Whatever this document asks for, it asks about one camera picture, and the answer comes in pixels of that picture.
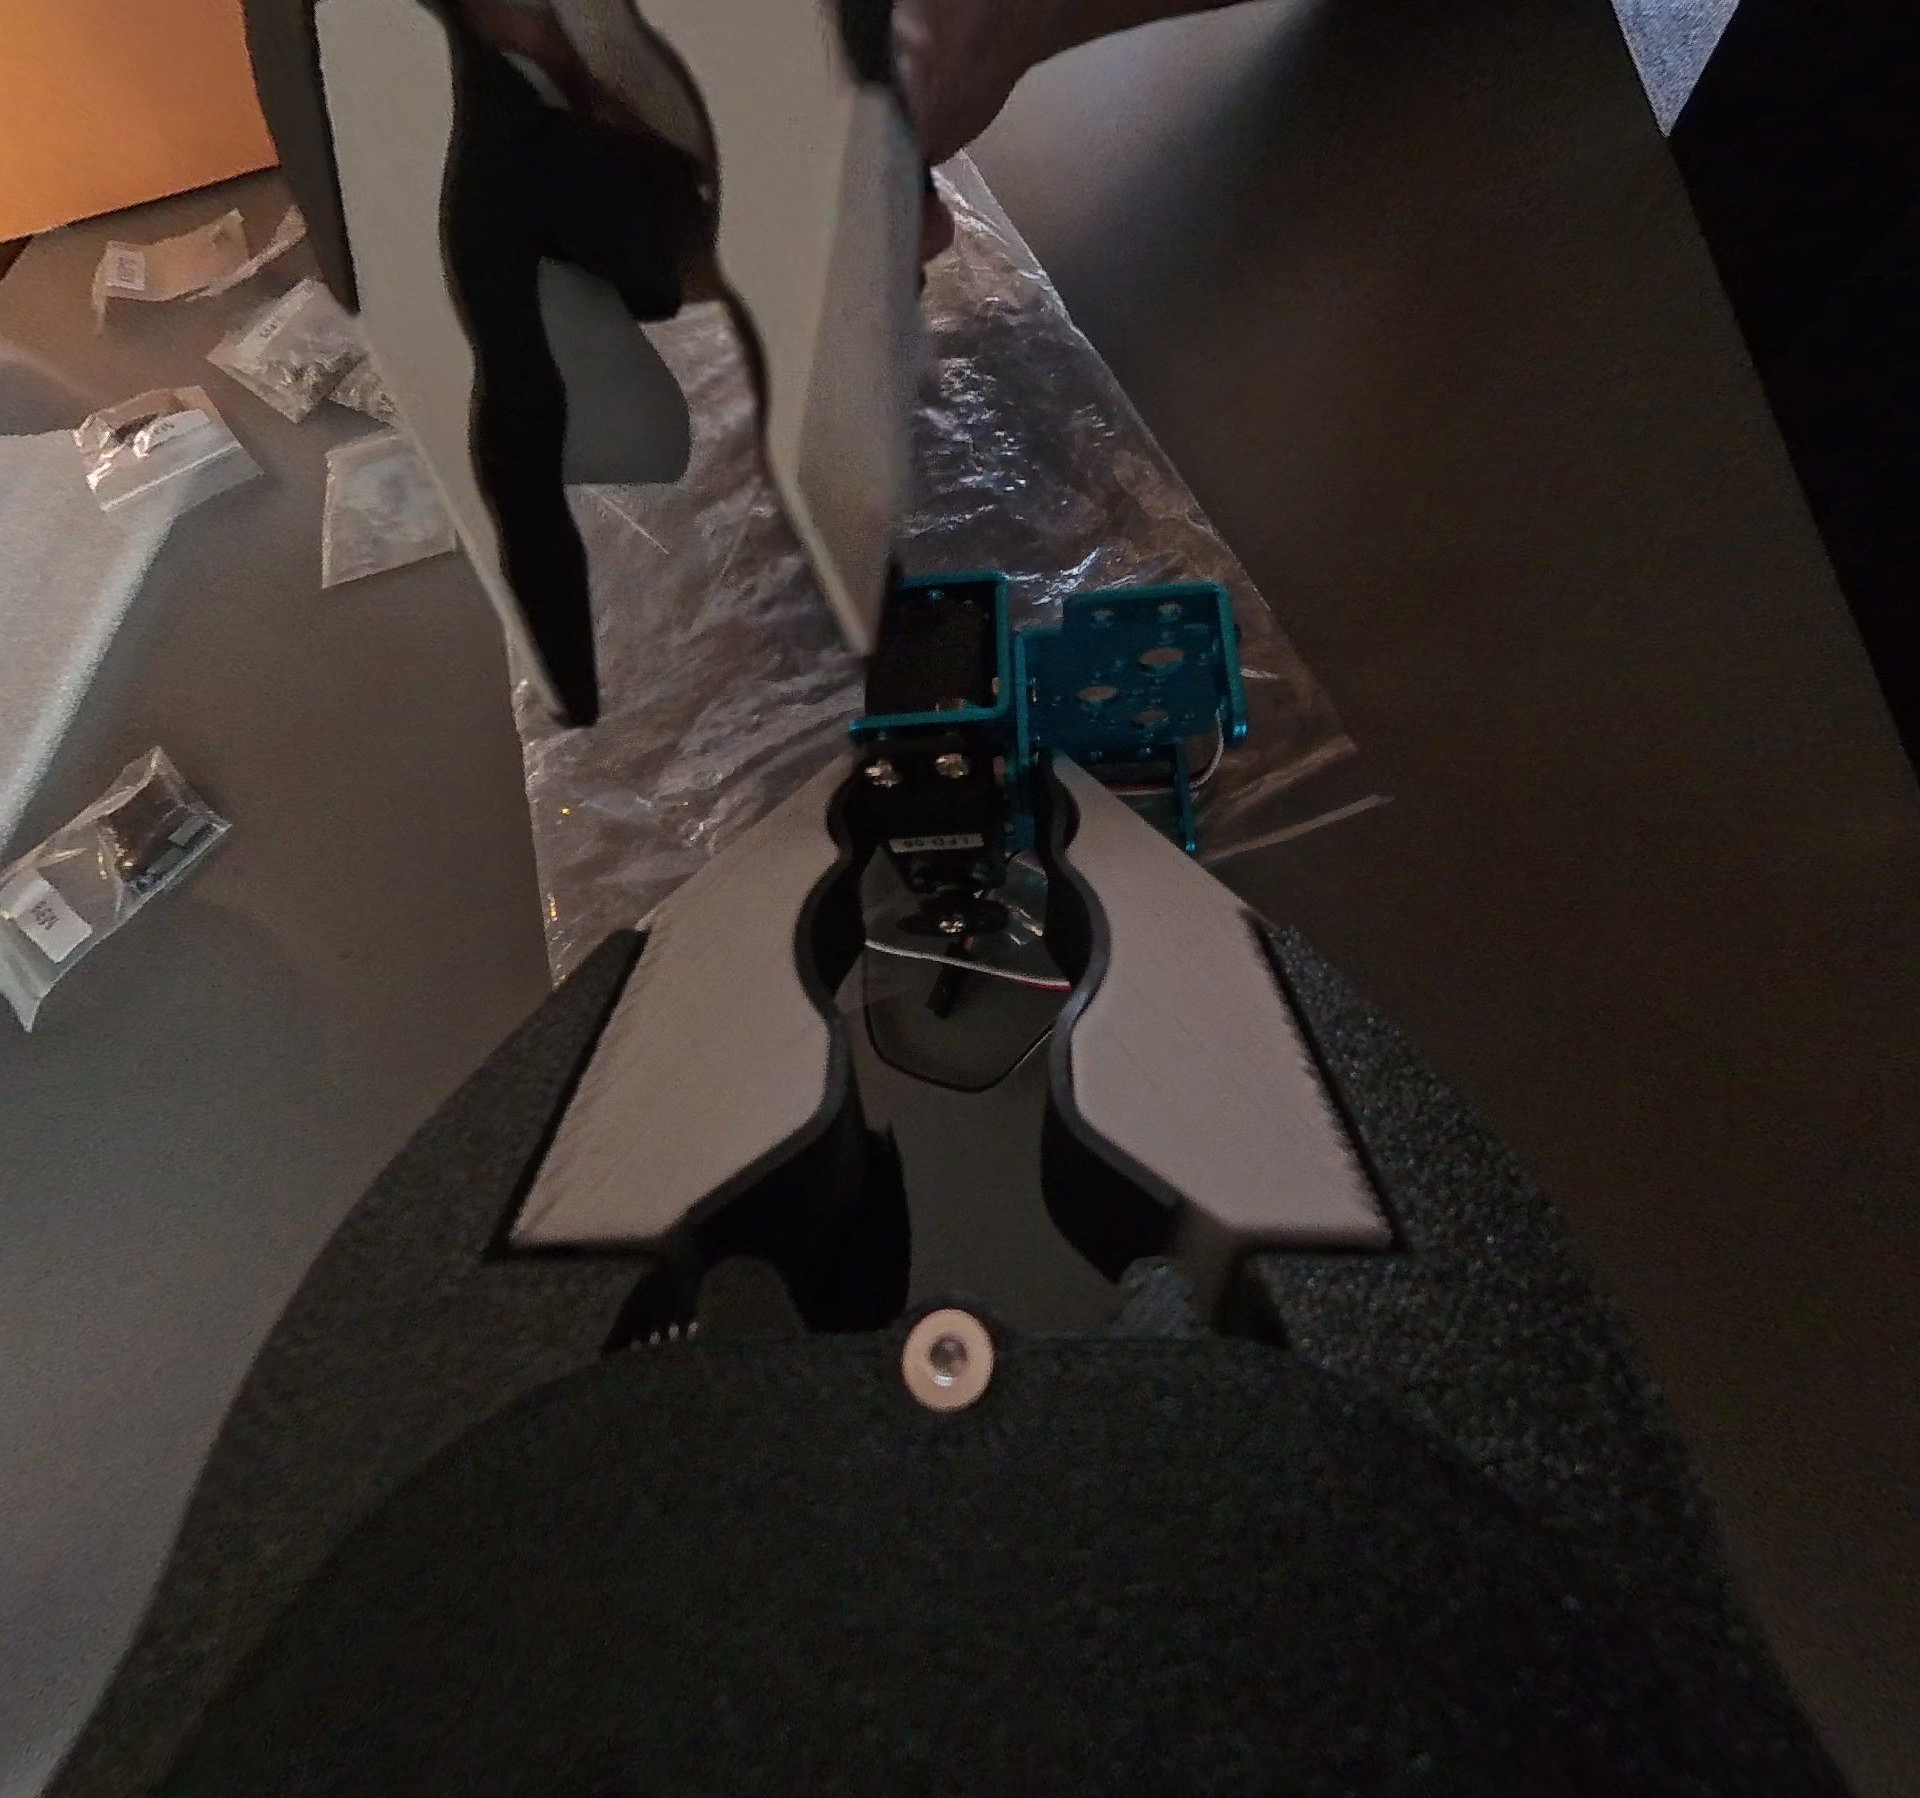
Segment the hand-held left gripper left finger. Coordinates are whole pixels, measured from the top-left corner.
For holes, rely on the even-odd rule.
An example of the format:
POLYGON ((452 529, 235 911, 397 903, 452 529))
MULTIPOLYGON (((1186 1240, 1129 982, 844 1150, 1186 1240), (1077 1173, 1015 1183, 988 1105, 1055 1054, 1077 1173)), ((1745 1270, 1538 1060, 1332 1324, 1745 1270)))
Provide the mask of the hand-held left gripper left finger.
POLYGON ((823 767, 647 913, 518 1253, 664 1253, 844 1114, 859 874, 854 767, 823 767))

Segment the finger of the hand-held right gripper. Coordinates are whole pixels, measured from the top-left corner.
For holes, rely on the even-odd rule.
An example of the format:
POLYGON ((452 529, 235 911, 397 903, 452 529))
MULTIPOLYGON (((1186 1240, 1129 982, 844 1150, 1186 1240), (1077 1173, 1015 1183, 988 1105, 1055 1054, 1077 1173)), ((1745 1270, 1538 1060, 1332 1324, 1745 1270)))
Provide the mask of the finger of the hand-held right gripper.
POLYGON ((756 434, 854 657, 883 645, 907 511, 920 151, 893 93, 893 0, 556 0, 629 116, 670 52, 709 116, 714 290, 756 354, 756 434))
POLYGON ((540 704, 600 726, 589 578, 562 511, 546 329, 540 87, 434 0, 315 0, 348 307, 540 704))

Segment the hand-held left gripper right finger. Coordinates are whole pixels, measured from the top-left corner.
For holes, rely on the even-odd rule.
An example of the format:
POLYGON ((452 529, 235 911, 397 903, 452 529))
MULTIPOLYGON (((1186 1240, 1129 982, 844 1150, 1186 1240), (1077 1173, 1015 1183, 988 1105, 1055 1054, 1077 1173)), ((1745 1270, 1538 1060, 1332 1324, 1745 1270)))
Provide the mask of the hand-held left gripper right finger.
POLYGON ((1077 758, 1045 758, 1045 948, 1045 1219, 1101 1279, 1394 1253, 1269 922, 1077 758))

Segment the black servo with blue bracket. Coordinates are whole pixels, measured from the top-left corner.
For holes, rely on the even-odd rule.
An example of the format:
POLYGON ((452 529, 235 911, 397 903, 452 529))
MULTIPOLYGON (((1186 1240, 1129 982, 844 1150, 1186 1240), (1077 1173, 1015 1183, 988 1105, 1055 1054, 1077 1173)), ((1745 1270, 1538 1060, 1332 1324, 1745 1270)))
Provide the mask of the black servo with blue bracket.
POLYGON ((1198 787, 1237 747, 1223 583, 1101 583, 1055 624, 1015 624, 1008 572, 893 578, 854 718, 859 796, 902 881, 883 946, 988 963, 995 934, 1040 934, 1045 758, 1198 857, 1198 787))

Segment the orange cardboard box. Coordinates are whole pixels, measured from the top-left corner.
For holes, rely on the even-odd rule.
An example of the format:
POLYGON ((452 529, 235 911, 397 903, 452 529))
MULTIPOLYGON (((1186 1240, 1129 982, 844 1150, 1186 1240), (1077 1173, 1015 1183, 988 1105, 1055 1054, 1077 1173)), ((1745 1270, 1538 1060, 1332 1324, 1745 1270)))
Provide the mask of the orange cardboard box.
POLYGON ((0 232, 270 170, 243 0, 0 0, 0 232))

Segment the pile of small screw bags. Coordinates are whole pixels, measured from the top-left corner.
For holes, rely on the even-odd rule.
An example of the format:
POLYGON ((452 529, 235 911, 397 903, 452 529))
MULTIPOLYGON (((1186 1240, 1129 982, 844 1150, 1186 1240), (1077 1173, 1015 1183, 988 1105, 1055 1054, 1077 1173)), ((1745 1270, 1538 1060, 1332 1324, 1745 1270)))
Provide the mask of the pile of small screw bags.
MULTIPOLYGON (((108 240, 93 273, 97 323, 108 306, 204 306, 251 290, 306 240, 306 212, 292 209, 270 245, 251 245, 243 212, 187 225, 171 240, 108 240)), ((346 406, 379 422, 366 438, 336 438, 325 454, 325 583, 355 583, 419 561, 452 548, 452 515, 397 434, 397 406, 348 323, 348 307, 315 283, 292 283, 251 323, 235 323, 204 368, 254 392, 273 422, 309 422, 315 406, 346 406)))

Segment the small bag with black parts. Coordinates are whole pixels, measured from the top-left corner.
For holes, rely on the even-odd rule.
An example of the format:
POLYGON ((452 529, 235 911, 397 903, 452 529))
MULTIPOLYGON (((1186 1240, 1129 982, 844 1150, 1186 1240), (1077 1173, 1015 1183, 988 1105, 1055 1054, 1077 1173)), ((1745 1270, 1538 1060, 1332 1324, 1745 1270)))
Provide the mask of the small bag with black parts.
POLYGON ((93 414, 79 454, 97 511, 125 524, 171 524, 261 477, 199 386, 161 386, 93 414))

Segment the large clear plastic bag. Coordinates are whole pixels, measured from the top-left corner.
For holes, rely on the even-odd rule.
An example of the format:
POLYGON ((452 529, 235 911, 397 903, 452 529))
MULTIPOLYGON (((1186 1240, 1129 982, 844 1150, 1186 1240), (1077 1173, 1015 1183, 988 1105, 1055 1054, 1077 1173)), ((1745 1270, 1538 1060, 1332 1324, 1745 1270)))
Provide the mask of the large clear plastic bag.
MULTIPOLYGON (((1064 592, 1210 578, 1237 612, 1254 739, 1198 793, 1207 862, 1378 806, 1274 608, 1210 529, 970 155, 920 283, 918 511, 902 572, 1015 572, 1015 619, 1064 592)), ((589 481, 600 726, 518 690, 546 960, 562 981, 844 754, 859 661, 756 471, 756 400, 714 306, 647 329, 691 406, 683 481, 589 481)))

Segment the white foam sheet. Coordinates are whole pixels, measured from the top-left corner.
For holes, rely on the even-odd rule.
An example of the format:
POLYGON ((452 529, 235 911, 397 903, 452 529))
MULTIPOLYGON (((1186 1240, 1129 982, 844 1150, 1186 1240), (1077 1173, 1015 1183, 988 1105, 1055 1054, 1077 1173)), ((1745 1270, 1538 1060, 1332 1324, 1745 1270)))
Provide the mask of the white foam sheet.
POLYGON ((104 511, 62 428, 0 438, 0 837, 26 818, 171 524, 171 498, 104 511))

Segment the small bag with blue parts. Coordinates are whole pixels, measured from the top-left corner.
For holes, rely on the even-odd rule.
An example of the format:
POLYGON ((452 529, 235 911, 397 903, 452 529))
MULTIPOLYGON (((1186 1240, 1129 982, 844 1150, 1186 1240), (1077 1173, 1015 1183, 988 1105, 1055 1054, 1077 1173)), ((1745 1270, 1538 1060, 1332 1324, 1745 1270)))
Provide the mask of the small bag with blue parts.
POLYGON ((32 1034, 46 990, 224 850, 164 754, 130 758, 66 826, 0 874, 0 997, 32 1034))

